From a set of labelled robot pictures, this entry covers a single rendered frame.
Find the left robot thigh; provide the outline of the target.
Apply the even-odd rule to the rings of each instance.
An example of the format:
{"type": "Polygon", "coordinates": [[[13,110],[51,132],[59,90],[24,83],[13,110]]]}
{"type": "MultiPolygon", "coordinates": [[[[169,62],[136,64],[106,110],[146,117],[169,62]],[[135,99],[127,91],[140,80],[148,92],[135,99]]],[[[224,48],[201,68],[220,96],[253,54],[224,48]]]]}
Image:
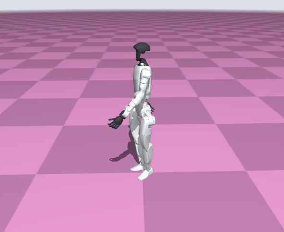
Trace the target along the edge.
{"type": "Polygon", "coordinates": [[[150,137],[151,137],[151,128],[149,126],[152,126],[155,124],[155,117],[152,116],[149,112],[144,113],[144,117],[141,118],[141,123],[140,123],[140,142],[142,145],[142,148],[144,148],[146,151],[149,148],[149,145],[152,144],[150,142],[150,137]]]}

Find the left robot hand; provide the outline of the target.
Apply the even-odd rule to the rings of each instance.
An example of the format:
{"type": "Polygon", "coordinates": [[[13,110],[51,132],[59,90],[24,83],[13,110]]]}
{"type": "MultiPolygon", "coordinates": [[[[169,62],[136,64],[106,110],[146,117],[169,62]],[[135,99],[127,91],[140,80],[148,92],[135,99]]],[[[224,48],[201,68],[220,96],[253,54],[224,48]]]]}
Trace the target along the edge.
{"type": "Polygon", "coordinates": [[[124,113],[125,111],[123,110],[119,116],[117,116],[116,118],[111,118],[109,120],[114,120],[113,122],[111,122],[110,124],[108,123],[108,125],[114,129],[117,129],[123,122],[123,119],[125,119],[126,117],[123,117],[122,114],[124,113]],[[111,125],[112,124],[112,125],[111,125]]]}

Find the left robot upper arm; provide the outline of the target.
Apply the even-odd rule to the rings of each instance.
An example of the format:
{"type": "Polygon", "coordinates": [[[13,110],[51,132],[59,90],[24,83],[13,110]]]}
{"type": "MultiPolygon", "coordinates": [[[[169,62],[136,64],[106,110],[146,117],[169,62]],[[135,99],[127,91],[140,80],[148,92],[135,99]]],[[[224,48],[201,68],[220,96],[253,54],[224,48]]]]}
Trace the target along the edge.
{"type": "Polygon", "coordinates": [[[143,68],[140,74],[140,84],[139,84],[139,91],[135,92],[134,94],[134,98],[136,98],[137,94],[141,93],[143,95],[145,95],[146,89],[147,89],[147,84],[148,81],[151,77],[151,72],[149,71],[149,69],[143,68]]]}

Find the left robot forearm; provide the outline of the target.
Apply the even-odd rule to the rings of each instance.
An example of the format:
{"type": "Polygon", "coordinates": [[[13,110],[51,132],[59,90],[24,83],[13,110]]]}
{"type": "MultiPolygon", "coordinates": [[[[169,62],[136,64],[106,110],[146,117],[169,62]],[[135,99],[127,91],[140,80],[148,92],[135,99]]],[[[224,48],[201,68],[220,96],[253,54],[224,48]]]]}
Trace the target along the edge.
{"type": "Polygon", "coordinates": [[[143,99],[143,95],[141,93],[137,94],[135,99],[132,99],[131,102],[124,108],[124,113],[122,114],[123,117],[127,117],[132,110],[138,106],[143,99]]]}

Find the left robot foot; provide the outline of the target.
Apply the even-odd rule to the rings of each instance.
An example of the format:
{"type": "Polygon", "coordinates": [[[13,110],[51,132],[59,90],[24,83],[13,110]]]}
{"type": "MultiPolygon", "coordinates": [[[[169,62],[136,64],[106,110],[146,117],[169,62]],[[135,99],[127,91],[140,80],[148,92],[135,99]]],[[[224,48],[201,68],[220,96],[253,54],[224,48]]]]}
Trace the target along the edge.
{"type": "Polygon", "coordinates": [[[144,180],[146,179],[150,174],[152,174],[154,172],[153,168],[151,167],[150,171],[144,170],[139,176],[138,179],[139,180],[144,180]]]}

